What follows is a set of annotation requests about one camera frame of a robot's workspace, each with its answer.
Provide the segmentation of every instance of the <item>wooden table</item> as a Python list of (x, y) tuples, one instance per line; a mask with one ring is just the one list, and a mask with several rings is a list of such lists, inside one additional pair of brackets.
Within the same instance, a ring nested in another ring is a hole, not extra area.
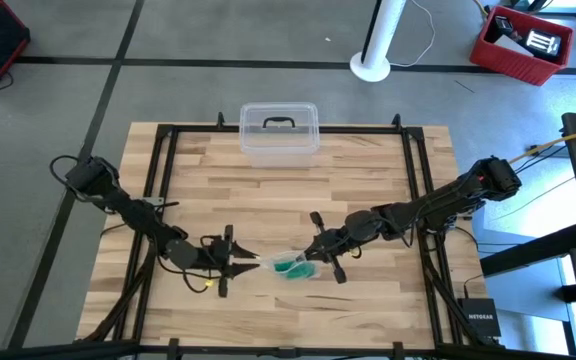
[[(133, 123), (130, 129), (120, 182), (131, 196), (143, 192), (157, 125)], [(427, 126), (424, 132), (439, 187), (458, 175), (448, 128)], [(166, 209), (164, 221), (186, 230), (194, 244), (233, 224), (244, 248), (269, 256), (311, 243), (316, 233), (311, 211), (320, 211), (328, 227), (339, 227), (350, 212), (410, 200), (400, 136), (322, 134), (315, 162), (311, 169), (253, 169), (239, 149), (238, 134), (183, 133), (167, 199), (180, 205)], [(109, 216), (106, 227), (120, 222)], [(460, 225), (471, 230), (468, 222)], [(123, 227), (101, 239), (78, 337), (88, 335), (119, 298), (132, 237)], [(459, 296), (464, 280), (481, 274), (479, 257), (461, 232), (449, 232), (446, 247)], [(381, 349), (401, 341), (406, 349), (434, 348), (416, 243), (408, 249), (401, 241), (374, 241), (361, 259), (344, 256), (340, 262), (346, 284), (337, 284), (326, 264), (319, 278), (308, 281), (288, 282), (257, 269), (231, 281), (226, 299), (217, 296), (216, 287), (193, 294), (179, 275), (156, 267), (142, 344), (167, 345), (169, 338), (179, 338), (188, 346)], [(191, 282), (203, 287), (198, 279)], [(482, 278), (470, 281), (468, 290), (471, 297), (486, 296)], [(446, 310), (437, 297), (448, 342)]]

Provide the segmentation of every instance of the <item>red crate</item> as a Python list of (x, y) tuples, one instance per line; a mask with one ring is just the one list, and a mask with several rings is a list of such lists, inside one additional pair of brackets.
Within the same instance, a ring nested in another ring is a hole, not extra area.
[[(505, 16), (519, 35), (526, 36), (530, 29), (537, 29), (561, 37), (560, 53), (555, 62), (520, 54), (484, 40), (495, 15)], [(553, 24), (532, 15), (503, 6), (495, 6), (481, 30), (470, 54), (470, 61), (487, 69), (512, 76), (533, 85), (543, 85), (554, 73), (565, 69), (572, 49), (573, 30)]]

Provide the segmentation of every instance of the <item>black metal table frame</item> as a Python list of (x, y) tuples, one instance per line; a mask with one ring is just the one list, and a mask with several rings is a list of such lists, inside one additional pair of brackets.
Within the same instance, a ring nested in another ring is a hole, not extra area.
[[(186, 132), (224, 132), (236, 133), (239, 127), (236, 125), (226, 125), (223, 115), (219, 113), (219, 118), (216, 125), (173, 125), (162, 124), (157, 127), (155, 134), (155, 142), (153, 145), (150, 164), (146, 177), (143, 196), (153, 196), (155, 177), (157, 174), (157, 167), (161, 156), (163, 143), (166, 137), (169, 137), (169, 144), (164, 163), (164, 172), (162, 175), (161, 185), (159, 188), (159, 197), (166, 198), (170, 179), (172, 176), (172, 168), (174, 156), (176, 153), (179, 135)], [(403, 127), (401, 125), (401, 118), (397, 114), (392, 122), (392, 126), (371, 126), (371, 127), (353, 127), (353, 126), (322, 126), (320, 127), (322, 134), (384, 134), (384, 135), (400, 135), (402, 138), (402, 146), (404, 150), (404, 159), (406, 164), (406, 172), (408, 175), (408, 182), (411, 192), (411, 198), (415, 199), (419, 196), (419, 189), (417, 186), (417, 179), (415, 175), (415, 165), (412, 155), (411, 138), (417, 143), (419, 151), (419, 160), (423, 175), (424, 187), (426, 192), (433, 191), (432, 175), (430, 172), (430, 163), (426, 151), (426, 143), (422, 127)], [(425, 282), (426, 297), (428, 301), (428, 311), (431, 324), (431, 331), (435, 349), (406, 350), (403, 348), (401, 342), (393, 342), (390, 349), (349, 349), (349, 348), (298, 348), (298, 347), (223, 347), (223, 346), (184, 346), (180, 343), (179, 339), (170, 339), (168, 345), (141, 345), (141, 337), (145, 323), (148, 297), (150, 286), (152, 284), (152, 276), (156, 266), (155, 261), (144, 261), (141, 268), (138, 270), (139, 254), (142, 248), (143, 234), (136, 232), (133, 237), (133, 244), (129, 255), (129, 260), (126, 268), (126, 276), (124, 279), (123, 292), (136, 292), (129, 288), (134, 288), (133, 281), (139, 273), (139, 277), (143, 278), (139, 283), (141, 284), (141, 292), (136, 310), (135, 322), (133, 324), (133, 331), (130, 339), (123, 339), (124, 328), (126, 325), (127, 307), (121, 312), (120, 316), (113, 319), (114, 333), (111, 341), (91, 341), (91, 342), (74, 342), (73, 344), (57, 345), (57, 346), (44, 346), (35, 348), (22, 348), (22, 349), (8, 349), (0, 351), (0, 360), (2, 359), (101, 359), (108, 357), (118, 357), (127, 355), (138, 355), (143, 353), (150, 354), (167, 354), (169, 360), (180, 359), (183, 355), (190, 354), (223, 354), (223, 355), (271, 355), (278, 358), (297, 358), (300, 356), (384, 356), (391, 359), (401, 359), (405, 357), (437, 357), (443, 359), (472, 359), (478, 360), (486, 359), (576, 359), (576, 357), (561, 356), (553, 354), (525, 352), (516, 350), (506, 350), (499, 346), (474, 346), (464, 345), (462, 339), (462, 332), (470, 340), (470, 343), (475, 343), (476, 331), (468, 323), (463, 311), (457, 304), (453, 290), (452, 280), (450, 278), (450, 270), (448, 267), (448, 259), (446, 249), (443, 241), (439, 241), (440, 237), (445, 234), (433, 234), (435, 238), (435, 245), (437, 248), (437, 263), (439, 272), (435, 269), (430, 252), (427, 237), (421, 231), (418, 231), (418, 241), (420, 249), (420, 257), (422, 263), (422, 272)], [(435, 290), (438, 291), (446, 302), (448, 309), (448, 320), (450, 325), (450, 332), (452, 343), (443, 341), (443, 334), (441, 331), (441, 322), (439, 319), (439, 309), (437, 306), (437, 298)]]

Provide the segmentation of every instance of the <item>concrete floor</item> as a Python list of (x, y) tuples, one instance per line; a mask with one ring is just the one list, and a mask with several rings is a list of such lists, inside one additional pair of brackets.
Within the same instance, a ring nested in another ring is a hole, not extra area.
[[(482, 24), (474, 3), (417, 1), (433, 14), (437, 29), (421, 64), (470, 65)], [(31, 29), (33, 42), (24, 55), (114, 58), (135, 0), (7, 3)], [(127, 57), (347, 62), (361, 50), (372, 8), (372, 2), (358, 0), (146, 0)], [(576, 30), (571, 18), (549, 19)], [(425, 14), (408, 4), (389, 59), (413, 60), (429, 36)], [(570, 66), (576, 67), (576, 31)], [(0, 92), (0, 348), (8, 342), (64, 194), (47, 164), (79, 151), (110, 69), (17, 64), (11, 70), (15, 85)], [(322, 123), (389, 123), (398, 112), (405, 124), (448, 125), (465, 171), (481, 157), (512, 157), (557, 137), (561, 114), (576, 112), (576, 76), (558, 75), (534, 87), (501, 75), (413, 69), (367, 84), (348, 70), (123, 66), (93, 153), (117, 164), (132, 121), (214, 122), (223, 111), (227, 121), (237, 122), (241, 105), (252, 101), (309, 101)], [(527, 186), (509, 202), (487, 208), (485, 228), (546, 233), (527, 227), (526, 214), (491, 219), (561, 182), (569, 171), (569, 163), (549, 160), (522, 173)], [(574, 219), (574, 209), (570, 214), (562, 218)], [(103, 223), (103, 213), (75, 204), (26, 346), (72, 341)], [(518, 328), (509, 324), (507, 329)], [(508, 331), (509, 338), (521, 334)]]

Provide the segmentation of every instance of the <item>netgear logo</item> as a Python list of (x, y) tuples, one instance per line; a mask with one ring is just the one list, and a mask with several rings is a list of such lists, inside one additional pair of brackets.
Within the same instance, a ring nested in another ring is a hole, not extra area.
[(490, 314), (468, 314), (468, 319), (470, 319), (470, 320), (492, 320), (492, 315), (490, 315)]

